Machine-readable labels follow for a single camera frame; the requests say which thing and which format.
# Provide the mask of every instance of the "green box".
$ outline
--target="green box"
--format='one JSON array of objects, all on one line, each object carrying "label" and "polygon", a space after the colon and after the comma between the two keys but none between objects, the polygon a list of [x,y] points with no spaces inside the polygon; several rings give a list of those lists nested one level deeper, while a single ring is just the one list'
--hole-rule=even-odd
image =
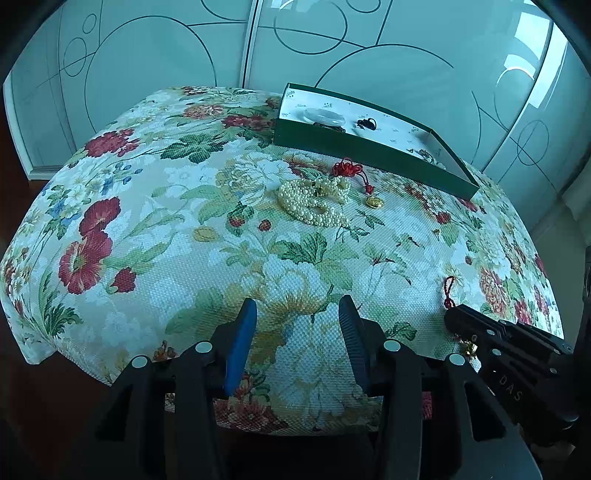
[{"label": "green box", "polygon": [[[294,108],[288,106],[288,104],[292,104],[295,101],[291,100],[292,98],[307,98],[308,100],[312,99],[313,102],[319,101],[320,97],[310,94],[323,95],[328,98],[328,101],[324,104],[318,105],[317,103],[313,103],[312,106],[314,107],[319,106],[322,108],[328,105],[332,107],[331,99],[338,99],[336,102],[345,110],[349,109],[352,112],[357,111],[359,113],[369,112],[367,116],[372,115],[372,112],[368,109],[380,112],[381,116],[379,119],[376,119],[378,130],[381,130],[381,123],[389,126],[408,125],[412,131],[416,131],[417,133],[411,133],[411,131],[408,134],[404,133],[406,138],[419,139],[417,140],[418,143],[426,142],[425,145],[428,144],[431,150],[435,152],[432,154],[434,159],[442,163],[446,169],[444,170],[422,158],[412,155],[409,153],[411,149],[404,151],[381,143],[388,135],[394,135],[394,132],[398,132],[399,130],[397,129],[392,129],[393,133],[391,134],[363,131],[351,126],[354,125],[354,120],[350,125],[344,126],[354,133],[350,133],[349,131],[340,132],[331,128],[313,125],[303,117],[303,110],[296,112]],[[290,110],[284,111],[284,106],[290,108]],[[379,141],[375,141],[360,135],[379,135],[380,139]],[[478,191],[478,184],[464,165],[464,162],[432,128],[379,105],[315,87],[295,83],[287,84],[283,98],[281,99],[277,124],[275,125],[274,144],[337,158],[349,157],[357,163],[416,180],[465,200],[470,200]]]}]

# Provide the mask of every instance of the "white curtain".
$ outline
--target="white curtain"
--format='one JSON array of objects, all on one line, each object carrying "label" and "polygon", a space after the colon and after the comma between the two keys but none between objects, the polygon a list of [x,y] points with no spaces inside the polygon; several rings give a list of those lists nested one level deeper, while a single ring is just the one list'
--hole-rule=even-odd
[{"label": "white curtain", "polygon": [[585,242],[591,245],[591,160],[564,193],[563,200],[573,212]]}]

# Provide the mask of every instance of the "floral fabric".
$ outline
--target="floral fabric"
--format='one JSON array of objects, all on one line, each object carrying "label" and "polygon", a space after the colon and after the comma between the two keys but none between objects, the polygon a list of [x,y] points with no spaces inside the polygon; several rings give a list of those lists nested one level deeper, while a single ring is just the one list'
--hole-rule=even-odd
[{"label": "floral fabric", "polygon": [[451,297],[562,336],[543,264],[501,189],[468,166],[467,202],[365,168],[385,206],[351,179],[349,228],[294,220],[281,182],[338,159],[272,145],[280,97],[162,90],[90,140],[34,201],[1,264],[2,306],[30,363],[54,351],[111,384],[131,358],[174,358],[255,299],[243,380],[215,402],[220,425],[261,433],[375,429],[379,401],[355,384],[337,302],[421,355],[458,349]]}]

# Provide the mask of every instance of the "gold coin charm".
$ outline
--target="gold coin charm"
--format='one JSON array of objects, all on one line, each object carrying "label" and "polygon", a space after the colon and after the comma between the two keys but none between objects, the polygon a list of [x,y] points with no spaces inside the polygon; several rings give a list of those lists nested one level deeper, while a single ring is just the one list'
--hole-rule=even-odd
[{"label": "gold coin charm", "polygon": [[367,203],[368,207],[370,208],[381,208],[384,206],[384,201],[378,197],[367,197],[365,199],[365,203]]}]

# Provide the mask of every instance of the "red string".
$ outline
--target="red string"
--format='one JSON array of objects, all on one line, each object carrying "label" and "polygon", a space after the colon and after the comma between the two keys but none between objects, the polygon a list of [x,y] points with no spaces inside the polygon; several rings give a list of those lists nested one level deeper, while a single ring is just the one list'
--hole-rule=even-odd
[{"label": "red string", "polygon": [[355,177],[356,175],[359,175],[363,179],[365,193],[371,195],[374,192],[374,187],[369,184],[368,176],[363,171],[363,165],[359,163],[354,164],[353,160],[348,157],[345,157],[343,160],[333,165],[332,174],[335,177]]},{"label": "red string", "polygon": [[453,275],[450,277],[447,277],[445,280],[443,280],[443,291],[445,293],[445,300],[443,300],[443,305],[445,308],[447,308],[448,310],[452,307],[456,306],[456,302],[454,302],[452,300],[452,298],[449,296],[449,293],[452,290],[452,285],[453,285],[453,281],[456,279],[456,277],[454,277]]}]

